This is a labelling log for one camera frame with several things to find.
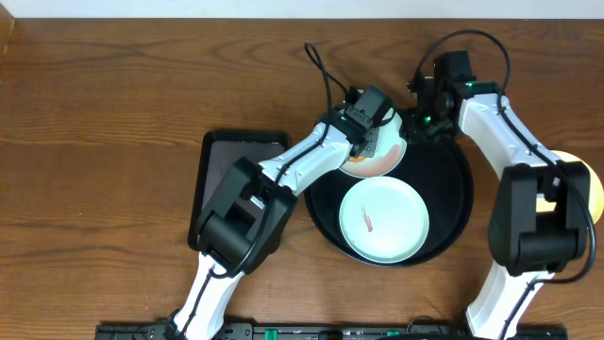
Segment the yellow plate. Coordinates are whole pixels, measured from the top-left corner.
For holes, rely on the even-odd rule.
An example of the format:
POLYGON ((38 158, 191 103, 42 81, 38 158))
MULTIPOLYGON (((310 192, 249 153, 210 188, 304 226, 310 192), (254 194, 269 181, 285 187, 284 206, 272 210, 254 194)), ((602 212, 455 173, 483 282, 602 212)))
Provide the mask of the yellow plate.
MULTIPOLYGON (((603 201, 604 201, 604 192, 603 185, 598 177, 595 170, 585 161, 578 158, 577 156, 560 151, 553 150, 553 153, 561 158, 562 161, 565 162, 582 162, 589 170, 590 173, 590 190, 589 190, 589 211, 590 214, 596 223, 601 215, 603 214, 603 201)), ((555 204, 553 202, 548 202, 544 199, 543 195, 538 195, 536 199, 536 211, 538 213, 547 213, 552 212, 555 208, 555 204)))

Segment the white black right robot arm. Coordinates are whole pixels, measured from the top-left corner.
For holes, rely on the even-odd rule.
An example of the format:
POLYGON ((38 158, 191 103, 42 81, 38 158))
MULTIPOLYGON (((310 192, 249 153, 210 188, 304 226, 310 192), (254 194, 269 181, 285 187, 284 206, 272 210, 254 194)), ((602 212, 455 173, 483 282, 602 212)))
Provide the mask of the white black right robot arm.
POLYGON ((488 227, 494 261, 466 321, 477 338, 512 338, 541 287, 578 281, 594 264, 590 172, 542 145, 494 82, 416 75, 409 89, 417 99, 411 139, 461 132, 499 178, 488 227))

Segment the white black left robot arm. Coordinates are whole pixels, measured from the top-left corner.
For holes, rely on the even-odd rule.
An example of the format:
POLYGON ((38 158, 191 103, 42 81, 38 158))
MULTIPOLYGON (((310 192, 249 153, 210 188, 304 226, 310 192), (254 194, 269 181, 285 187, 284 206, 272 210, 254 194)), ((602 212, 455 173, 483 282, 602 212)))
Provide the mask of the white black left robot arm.
POLYGON ((198 268, 184 306, 168 322, 170 339, 211 339, 241 278, 278 248, 299 195, 358 157, 389 116, 361 123, 334 111, 310 135, 270 160, 236 160, 193 217, 188 246, 198 268))

